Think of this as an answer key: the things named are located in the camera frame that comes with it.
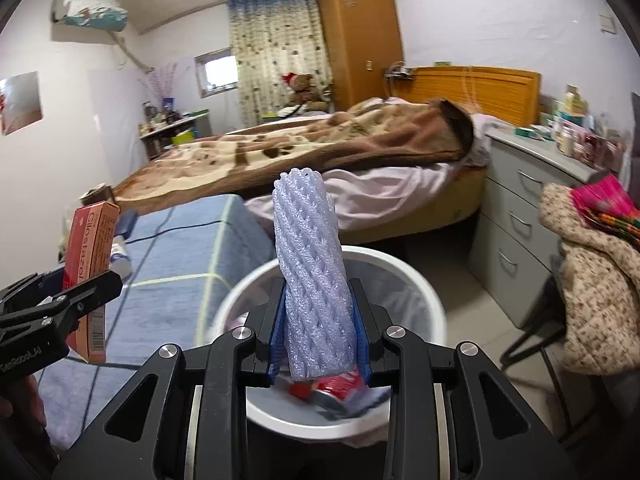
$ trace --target cardboard box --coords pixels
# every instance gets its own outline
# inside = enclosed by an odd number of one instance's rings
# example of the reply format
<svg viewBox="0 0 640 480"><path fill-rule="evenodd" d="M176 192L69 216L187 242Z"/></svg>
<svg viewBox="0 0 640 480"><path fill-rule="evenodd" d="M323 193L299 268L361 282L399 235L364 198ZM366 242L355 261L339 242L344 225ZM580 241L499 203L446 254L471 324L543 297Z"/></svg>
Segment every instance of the cardboard box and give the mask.
<svg viewBox="0 0 640 480"><path fill-rule="evenodd" d="M76 209L66 248L63 289L109 269L119 214L120 208L110 202ZM88 363L105 362L104 306L81 318L78 330L69 334L66 343Z"/></svg>

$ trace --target white foam mesh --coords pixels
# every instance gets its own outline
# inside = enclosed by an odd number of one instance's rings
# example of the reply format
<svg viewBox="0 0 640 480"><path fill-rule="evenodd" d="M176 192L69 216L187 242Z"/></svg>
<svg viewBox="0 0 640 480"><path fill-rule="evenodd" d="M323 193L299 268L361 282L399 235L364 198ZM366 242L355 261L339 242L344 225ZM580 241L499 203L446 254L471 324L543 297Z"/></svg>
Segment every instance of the white foam mesh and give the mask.
<svg viewBox="0 0 640 480"><path fill-rule="evenodd" d="M281 173L273 190L276 254L287 280L285 345L294 380L355 366L353 303L334 202L309 168Z"/></svg>

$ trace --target headboard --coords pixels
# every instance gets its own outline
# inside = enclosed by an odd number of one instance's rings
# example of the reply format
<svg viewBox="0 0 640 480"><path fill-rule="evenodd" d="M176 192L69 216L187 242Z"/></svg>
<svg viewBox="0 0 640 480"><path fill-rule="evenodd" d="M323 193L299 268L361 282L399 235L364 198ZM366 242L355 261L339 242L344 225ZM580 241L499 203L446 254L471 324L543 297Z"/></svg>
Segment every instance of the headboard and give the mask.
<svg viewBox="0 0 640 480"><path fill-rule="evenodd" d="M414 103L444 97L479 105L482 113L516 126L538 122L540 74L490 66L416 68L412 81L395 81L394 94Z"/></svg>

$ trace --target floor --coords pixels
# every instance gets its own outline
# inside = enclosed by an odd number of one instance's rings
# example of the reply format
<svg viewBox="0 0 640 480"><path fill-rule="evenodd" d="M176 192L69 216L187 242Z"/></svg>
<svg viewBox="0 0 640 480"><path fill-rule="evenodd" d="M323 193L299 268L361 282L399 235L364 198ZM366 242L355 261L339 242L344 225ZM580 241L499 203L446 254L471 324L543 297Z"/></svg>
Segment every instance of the floor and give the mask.
<svg viewBox="0 0 640 480"><path fill-rule="evenodd" d="M454 347L461 341L472 341L498 364L500 355L522 332L468 270L469 244L470 234L461 230L413 235L405 240L406 260L431 283L440 297L447 317L447 345ZM533 338L532 342L538 341L540 339ZM552 345L548 354L571 419L576 422L593 405L590 383L585 376L562 369L561 342ZM513 365L506 374L549 430L555 436L562 435L566 428L558 396L540 354ZM447 468L441 470L447 478Z"/></svg>

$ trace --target brown blanket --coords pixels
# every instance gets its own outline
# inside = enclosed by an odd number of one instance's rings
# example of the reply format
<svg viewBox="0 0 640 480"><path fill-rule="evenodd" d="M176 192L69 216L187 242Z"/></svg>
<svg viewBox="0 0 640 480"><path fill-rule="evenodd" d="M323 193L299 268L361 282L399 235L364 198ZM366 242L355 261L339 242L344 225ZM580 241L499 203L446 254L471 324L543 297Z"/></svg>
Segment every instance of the brown blanket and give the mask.
<svg viewBox="0 0 640 480"><path fill-rule="evenodd" d="M245 198L272 189L291 168L426 166L460 160L471 149L473 123L447 100L356 107L293 128L211 137L184 144L147 164L114 190L124 210L158 211L203 196Z"/></svg>
<svg viewBox="0 0 640 480"><path fill-rule="evenodd" d="M627 241L590 228L571 190L546 184L540 223L562 238L566 309L564 366L609 375L640 366L640 253Z"/></svg>

